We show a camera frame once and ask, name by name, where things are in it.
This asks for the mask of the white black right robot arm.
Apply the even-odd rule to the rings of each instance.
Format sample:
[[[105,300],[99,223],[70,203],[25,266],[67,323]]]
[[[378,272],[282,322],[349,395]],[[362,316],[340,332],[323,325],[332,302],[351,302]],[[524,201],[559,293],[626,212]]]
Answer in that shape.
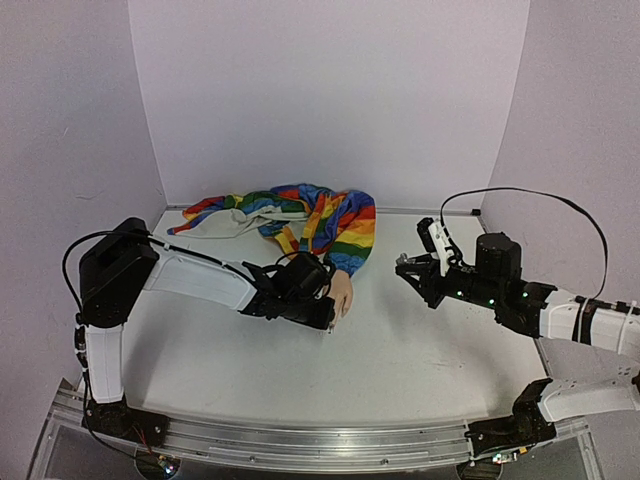
[[[430,308],[451,298],[491,310],[498,325],[529,338],[568,340],[639,359],[637,304],[588,299],[523,280],[521,247],[503,233],[477,238],[472,266],[457,259],[437,225],[426,235],[426,254],[401,255],[395,272]],[[510,415],[472,422],[465,436],[479,458],[550,441],[565,419],[638,408],[639,377],[627,370],[593,383],[544,378],[525,387]]]

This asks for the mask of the mannequin hand with nails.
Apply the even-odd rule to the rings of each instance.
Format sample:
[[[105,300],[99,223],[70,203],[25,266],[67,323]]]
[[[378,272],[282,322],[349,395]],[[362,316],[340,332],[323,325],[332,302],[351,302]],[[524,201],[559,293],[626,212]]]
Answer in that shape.
[[[347,272],[335,271],[328,290],[328,297],[334,300],[334,320],[343,318],[349,312],[354,298],[351,277]]]

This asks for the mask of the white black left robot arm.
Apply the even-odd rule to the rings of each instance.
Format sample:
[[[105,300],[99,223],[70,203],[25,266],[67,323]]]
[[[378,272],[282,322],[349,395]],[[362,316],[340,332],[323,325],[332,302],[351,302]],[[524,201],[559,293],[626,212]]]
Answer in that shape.
[[[87,401],[83,426],[92,434],[160,447],[167,416],[128,405],[123,383],[124,326],[144,291],[205,300],[244,316],[284,318],[325,331],[334,319],[328,291],[336,273],[330,260],[309,252],[286,254],[273,265],[228,262],[154,238],[136,217],[92,241],[79,260],[79,284],[69,288],[78,307],[74,349]]]

